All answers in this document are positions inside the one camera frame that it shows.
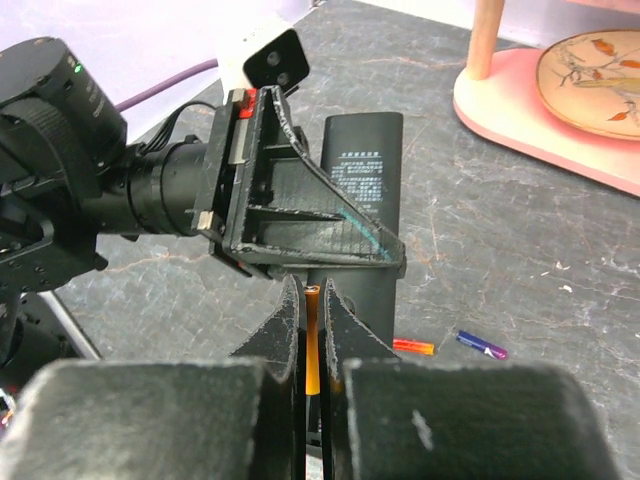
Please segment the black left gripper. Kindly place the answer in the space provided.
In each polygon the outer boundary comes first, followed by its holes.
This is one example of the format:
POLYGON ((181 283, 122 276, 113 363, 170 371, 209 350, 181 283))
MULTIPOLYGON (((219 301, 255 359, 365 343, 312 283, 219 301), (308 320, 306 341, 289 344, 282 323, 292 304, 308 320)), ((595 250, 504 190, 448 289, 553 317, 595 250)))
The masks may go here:
POLYGON ((324 265, 320 236, 337 217, 313 203, 317 164, 280 88, 232 91, 215 113, 192 207, 209 255, 268 280, 270 268, 324 265))

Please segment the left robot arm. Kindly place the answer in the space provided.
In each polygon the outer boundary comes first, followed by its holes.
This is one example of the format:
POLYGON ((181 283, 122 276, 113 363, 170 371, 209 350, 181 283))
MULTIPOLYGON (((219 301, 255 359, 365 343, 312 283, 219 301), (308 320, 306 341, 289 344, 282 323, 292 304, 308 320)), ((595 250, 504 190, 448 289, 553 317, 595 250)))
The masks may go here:
POLYGON ((316 164, 288 95, 308 74, 298 42, 292 79, 260 79, 215 108, 207 141, 171 136, 173 112, 130 144, 121 113, 59 38, 1 54, 1 362, 26 349, 18 307, 107 267, 101 235, 205 238, 245 277, 332 277, 383 340, 394 331, 403 118, 333 117, 335 157, 316 164))

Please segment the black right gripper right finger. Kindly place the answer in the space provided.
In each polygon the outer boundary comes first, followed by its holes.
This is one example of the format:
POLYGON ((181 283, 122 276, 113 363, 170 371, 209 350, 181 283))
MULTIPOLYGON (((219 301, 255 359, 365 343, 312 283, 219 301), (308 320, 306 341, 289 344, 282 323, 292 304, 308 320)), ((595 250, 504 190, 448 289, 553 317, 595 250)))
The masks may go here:
POLYGON ((615 479, 579 383, 545 364, 435 367, 399 358, 321 287, 328 479, 615 479))

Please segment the black remote control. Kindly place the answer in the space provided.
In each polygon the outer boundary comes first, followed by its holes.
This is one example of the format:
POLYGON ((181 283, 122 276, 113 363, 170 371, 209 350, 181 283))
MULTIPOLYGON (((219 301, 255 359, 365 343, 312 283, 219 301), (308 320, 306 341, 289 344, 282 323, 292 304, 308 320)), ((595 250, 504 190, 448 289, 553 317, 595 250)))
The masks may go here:
POLYGON ((339 358, 391 359, 396 285, 406 270, 399 239, 402 114, 374 112, 329 117, 314 205, 336 215, 319 243, 328 260, 307 275, 320 287, 319 360, 334 346, 339 358))

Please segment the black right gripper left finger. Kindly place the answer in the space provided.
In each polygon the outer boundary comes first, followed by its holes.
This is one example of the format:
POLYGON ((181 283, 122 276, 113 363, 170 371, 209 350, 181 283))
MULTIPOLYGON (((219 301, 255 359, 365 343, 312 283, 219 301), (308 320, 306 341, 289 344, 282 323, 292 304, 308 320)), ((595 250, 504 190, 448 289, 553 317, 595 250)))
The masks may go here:
POLYGON ((5 479, 300 479, 304 290, 219 362, 59 360, 23 389, 5 479))

